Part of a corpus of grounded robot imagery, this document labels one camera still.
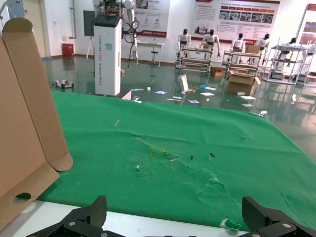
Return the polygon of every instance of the door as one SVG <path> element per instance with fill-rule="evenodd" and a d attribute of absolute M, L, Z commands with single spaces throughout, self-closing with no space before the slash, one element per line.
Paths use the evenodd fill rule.
<path fill-rule="evenodd" d="M 43 24 L 41 20 L 40 0 L 23 0 L 24 9 L 27 10 L 25 18 L 33 24 L 35 40 L 41 58 L 46 57 Z"/>

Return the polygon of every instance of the wall poster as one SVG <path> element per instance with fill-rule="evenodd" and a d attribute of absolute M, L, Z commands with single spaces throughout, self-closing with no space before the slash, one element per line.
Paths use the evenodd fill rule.
<path fill-rule="evenodd" d="M 300 44 L 316 43 L 316 4 L 308 4 L 297 35 Z"/>
<path fill-rule="evenodd" d="M 230 43 L 243 33 L 247 44 L 254 44 L 271 33 L 280 1 L 196 0 L 192 39 L 201 40 L 214 29 L 221 42 Z"/>
<path fill-rule="evenodd" d="M 135 0 L 135 19 L 140 36 L 167 37 L 170 0 Z"/>

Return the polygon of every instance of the screw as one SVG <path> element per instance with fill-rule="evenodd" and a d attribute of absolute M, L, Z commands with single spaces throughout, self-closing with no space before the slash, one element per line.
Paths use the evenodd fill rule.
<path fill-rule="evenodd" d="M 284 224 L 282 224 L 284 227 L 286 227 L 286 228 L 291 228 L 291 226 L 289 225 L 289 224 L 286 224 L 286 223 L 284 223 Z"/>

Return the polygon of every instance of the pipe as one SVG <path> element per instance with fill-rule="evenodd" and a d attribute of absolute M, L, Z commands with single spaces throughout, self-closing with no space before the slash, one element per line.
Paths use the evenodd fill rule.
<path fill-rule="evenodd" d="M 73 17 L 74 17 L 74 34 L 73 36 L 69 37 L 69 39 L 77 39 L 77 31 L 76 31 L 76 13 L 75 13 L 75 0 L 73 0 L 73 6 L 69 7 L 70 11 L 73 11 Z"/>

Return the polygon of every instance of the small hole in cardboard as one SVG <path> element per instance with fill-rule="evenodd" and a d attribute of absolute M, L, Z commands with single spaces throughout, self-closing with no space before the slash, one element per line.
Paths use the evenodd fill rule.
<path fill-rule="evenodd" d="M 22 203 L 25 203 L 27 202 L 28 200 L 31 199 L 31 195 L 29 193 L 21 193 L 17 196 L 15 196 L 13 199 L 12 199 L 12 202 L 14 204 L 22 204 Z"/>

